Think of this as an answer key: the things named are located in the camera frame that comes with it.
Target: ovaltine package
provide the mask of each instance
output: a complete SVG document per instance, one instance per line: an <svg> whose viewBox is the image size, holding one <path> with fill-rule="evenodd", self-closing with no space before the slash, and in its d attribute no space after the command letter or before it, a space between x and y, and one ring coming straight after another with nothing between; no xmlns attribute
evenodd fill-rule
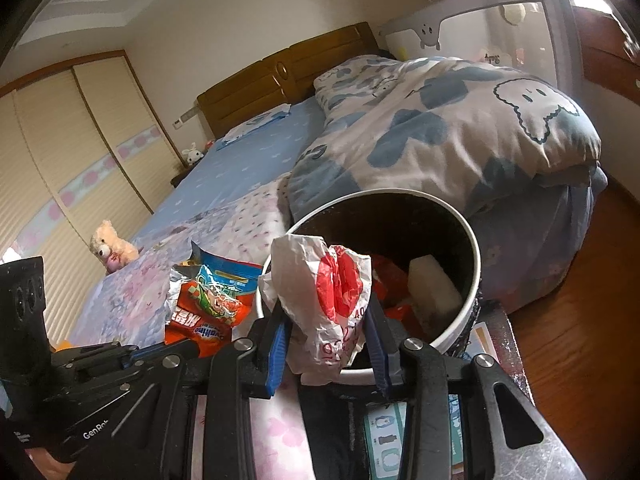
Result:
<svg viewBox="0 0 640 480"><path fill-rule="evenodd" d="M172 269L172 317L164 340L193 339L206 357L231 341L231 327L251 310L261 267L207 253L193 242L191 247L190 259Z"/></svg>
<svg viewBox="0 0 640 480"><path fill-rule="evenodd" d="M284 235L271 243L271 273L260 278L269 307L277 298L295 324L287 363L302 384L337 379L364 345L371 258L318 236Z"/></svg>

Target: metal screw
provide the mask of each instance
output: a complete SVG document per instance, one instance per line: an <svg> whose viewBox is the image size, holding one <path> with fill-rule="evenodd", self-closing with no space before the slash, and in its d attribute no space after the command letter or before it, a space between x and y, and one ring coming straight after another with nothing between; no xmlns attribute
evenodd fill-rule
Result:
<svg viewBox="0 0 640 480"><path fill-rule="evenodd" d="M419 350L424 346L424 343L417 337L410 337L405 339L402 344L407 350Z"/></svg>
<svg viewBox="0 0 640 480"><path fill-rule="evenodd" d="M482 368L491 368L495 360L488 354L479 354L476 356L476 363L478 363Z"/></svg>
<svg viewBox="0 0 640 480"><path fill-rule="evenodd" d="M251 350L253 346L254 346L254 342L247 337L236 339L234 341L234 347L236 348L236 350L241 350L241 351Z"/></svg>
<svg viewBox="0 0 640 480"><path fill-rule="evenodd" d="M168 355L164 359L162 359L162 366L165 368L175 368L180 364L180 357L177 355Z"/></svg>

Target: white bunny plush toy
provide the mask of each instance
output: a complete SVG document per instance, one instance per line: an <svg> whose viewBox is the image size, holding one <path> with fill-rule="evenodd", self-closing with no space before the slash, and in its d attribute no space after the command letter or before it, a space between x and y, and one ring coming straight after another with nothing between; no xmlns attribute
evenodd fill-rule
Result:
<svg viewBox="0 0 640 480"><path fill-rule="evenodd" d="M195 142L191 143L191 147L188 150L182 150L182 154L186 156L187 164L190 166L193 166L204 156L202 152L196 148Z"/></svg>

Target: crumpled paper bag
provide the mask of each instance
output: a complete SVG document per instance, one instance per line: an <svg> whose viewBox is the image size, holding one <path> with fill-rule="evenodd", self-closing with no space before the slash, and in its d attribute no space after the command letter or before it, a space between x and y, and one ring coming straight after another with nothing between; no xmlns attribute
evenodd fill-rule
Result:
<svg viewBox="0 0 640 480"><path fill-rule="evenodd" d="M276 300L294 323L287 353L302 384L335 381L364 346L371 258L318 236L284 235L271 243L271 272L258 279L265 304Z"/></svg>

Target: white rim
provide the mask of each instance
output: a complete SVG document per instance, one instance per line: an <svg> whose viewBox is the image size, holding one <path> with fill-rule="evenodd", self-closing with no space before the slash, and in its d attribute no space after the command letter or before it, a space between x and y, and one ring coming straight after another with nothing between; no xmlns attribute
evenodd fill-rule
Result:
<svg viewBox="0 0 640 480"><path fill-rule="evenodd" d="M456 331L456 327L460 324L463 324L465 321L465 317L473 308L474 302L476 300L476 295L478 293L478 287L480 285L480 247L478 246L478 240L476 240L476 235L471 229L471 226L465 220L465 218L455 209L453 206L449 205L444 200L439 199L436 196L430 195L428 193L424 193L421 191L415 191L413 189L401 189L397 187L387 187L382 189L372 189L368 191L359 191L357 193L352 193L350 195L346 195L340 198L337 198L331 202L324 204L323 206L315 209L308 215L306 215L302 220L296 222L288 231L287 234L292 234L296 231L298 227L300 227L304 222L309 220L312 216L321 212L324 209L327 209L337 203L343 202L345 200L349 200L351 198L356 198L358 196L364 195L372 195L372 194L381 194L381 193L397 193L397 194L410 194L414 196L419 196L422 198L427 198L439 205L443 208L447 209L456 219L462 224L462 227L465 230L469 241L471 241L471 248L474 253L474 276L471 282L471 287L469 289L469 293L466 297L465 302L462 304L462 308L460 312L456 316L456 318L450 323L449 326L445 329L445 331L440 334L436 339L431 341L430 345L437 348L442 345L448 338L450 338L454 332ZM267 261L262 266L262 273L265 274L267 272L267 268L271 263L271 255L267 258ZM262 298L260 296L260 291L255 295L255 313L257 317L264 317L264 313L262 310ZM375 384L375 380L373 378L373 370L372 368L362 368L359 370L342 370L340 372L340 384Z"/></svg>

